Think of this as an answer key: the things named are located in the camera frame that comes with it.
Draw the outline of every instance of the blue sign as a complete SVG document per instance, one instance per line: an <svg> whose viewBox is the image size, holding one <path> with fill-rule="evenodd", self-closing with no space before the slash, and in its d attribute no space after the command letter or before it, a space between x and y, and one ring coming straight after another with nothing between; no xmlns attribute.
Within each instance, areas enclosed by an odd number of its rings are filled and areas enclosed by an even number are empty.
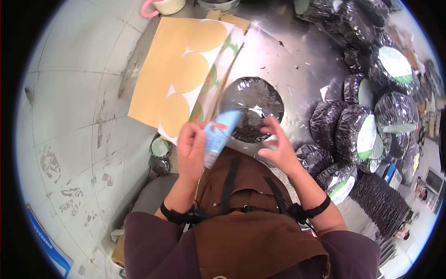
<svg viewBox="0 0 446 279"><path fill-rule="evenodd" d="M63 278L66 278L68 272L70 272L70 269L73 266L73 261L67 257L49 238L45 230L40 226L29 205L26 206L26 214L31 221L34 232L39 238L41 247L48 255L56 269L62 274Z"/></svg>

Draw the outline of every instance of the purple shirt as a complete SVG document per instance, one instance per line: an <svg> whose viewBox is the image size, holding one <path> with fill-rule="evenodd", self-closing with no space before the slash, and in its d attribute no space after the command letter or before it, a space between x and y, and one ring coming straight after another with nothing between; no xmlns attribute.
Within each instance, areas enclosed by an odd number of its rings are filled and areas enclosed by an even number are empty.
<svg viewBox="0 0 446 279"><path fill-rule="evenodd" d="M330 279L376 279L380 247L373 240L348 231L320 237L330 256ZM144 212L126 217L125 271L129 279L201 278L193 229ZM313 258L272 276L274 279L321 278L322 262Z"/></svg>

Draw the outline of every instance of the hand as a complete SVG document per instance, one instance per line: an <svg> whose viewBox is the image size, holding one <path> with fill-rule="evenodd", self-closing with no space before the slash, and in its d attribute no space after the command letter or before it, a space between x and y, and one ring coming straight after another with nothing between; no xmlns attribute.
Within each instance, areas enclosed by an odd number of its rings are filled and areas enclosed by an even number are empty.
<svg viewBox="0 0 446 279"><path fill-rule="evenodd" d="M259 156L267 158L277 167L279 167L286 175L290 176L296 168L302 167L297 159L291 142L285 135L285 132L280 127L279 122L272 117L268 116L263 120L266 127L260 129L261 133L275 134L277 140L265 142L266 145L276 145L276 150L268 148L262 148L259 150Z"/></svg>
<svg viewBox="0 0 446 279"><path fill-rule="evenodd" d="M205 125L206 122L185 123L178 139L178 179L195 186L204 170Z"/></svg>

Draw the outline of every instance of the pink mug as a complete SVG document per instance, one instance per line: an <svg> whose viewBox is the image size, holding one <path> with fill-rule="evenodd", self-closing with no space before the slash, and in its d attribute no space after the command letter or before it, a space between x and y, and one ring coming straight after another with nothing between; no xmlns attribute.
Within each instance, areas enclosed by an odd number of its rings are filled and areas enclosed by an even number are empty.
<svg viewBox="0 0 446 279"><path fill-rule="evenodd" d="M153 12L147 12L150 3L153 3L156 8ZM171 15L181 10L184 5L186 5L186 0L147 0L141 6L141 16L149 18L158 14Z"/></svg>

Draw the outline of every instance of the beige round sticker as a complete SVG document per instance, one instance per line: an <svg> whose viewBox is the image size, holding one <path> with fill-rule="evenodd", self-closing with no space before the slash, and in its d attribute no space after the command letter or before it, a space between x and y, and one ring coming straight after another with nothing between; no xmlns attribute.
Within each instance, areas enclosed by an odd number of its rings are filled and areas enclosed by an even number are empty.
<svg viewBox="0 0 446 279"><path fill-rule="evenodd" d="M206 58L199 52L189 52L184 55L173 77L173 87L176 92L187 93L202 84L209 72Z"/></svg>
<svg viewBox="0 0 446 279"><path fill-rule="evenodd" d="M202 21L189 40L189 48L195 51L210 51L226 40L226 27L219 21Z"/></svg>
<svg viewBox="0 0 446 279"><path fill-rule="evenodd" d="M181 127L189 119L189 104L181 93L167 97L161 116L161 125L169 137L178 137Z"/></svg>

